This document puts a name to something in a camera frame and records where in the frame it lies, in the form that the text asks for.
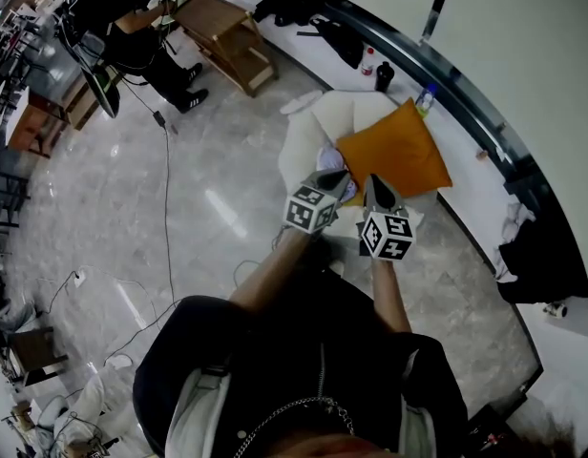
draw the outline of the tiled floor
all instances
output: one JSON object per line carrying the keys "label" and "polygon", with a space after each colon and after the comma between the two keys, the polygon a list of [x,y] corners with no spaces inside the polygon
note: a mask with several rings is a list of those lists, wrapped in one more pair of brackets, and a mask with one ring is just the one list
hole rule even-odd
{"label": "tiled floor", "polygon": [[[182,35],[173,42],[180,64],[199,59]],[[227,297],[237,265],[262,260],[279,230],[285,190],[277,156],[287,127],[279,109],[318,85],[285,59],[278,63],[281,78],[255,99],[206,70],[196,86],[211,94],[187,115],[150,87],[136,89],[178,131],[169,135],[168,202],[176,299]],[[81,268],[86,281],[79,288],[70,282],[44,318],[70,355],[61,377],[69,391],[81,388],[93,365],[99,368],[172,298],[163,224],[165,136],[144,106],[119,89],[117,119],[95,114],[84,131],[59,141],[50,161],[36,165],[32,200],[10,234],[8,290],[16,302],[48,307],[70,272],[90,265]],[[347,250],[344,257],[346,279],[369,293],[368,260]],[[238,280],[250,269],[242,267]],[[413,329],[443,343],[471,414],[531,376],[536,360],[515,313],[442,206],[427,213],[414,254],[397,269]],[[157,333],[153,326],[126,348],[136,364]],[[119,400],[130,398],[132,378],[117,389]],[[138,457],[131,446],[120,446],[115,456]]]}

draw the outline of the orange cushion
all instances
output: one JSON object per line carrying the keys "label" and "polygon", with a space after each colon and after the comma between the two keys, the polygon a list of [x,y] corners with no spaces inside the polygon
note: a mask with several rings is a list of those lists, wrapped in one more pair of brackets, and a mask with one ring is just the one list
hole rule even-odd
{"label": "orange cushion", "polygon": [[371,173],[388,181],[402,197],[452,186],[443,158],[412,98],[373,126],[341,137],[337,149],[360,189]]}

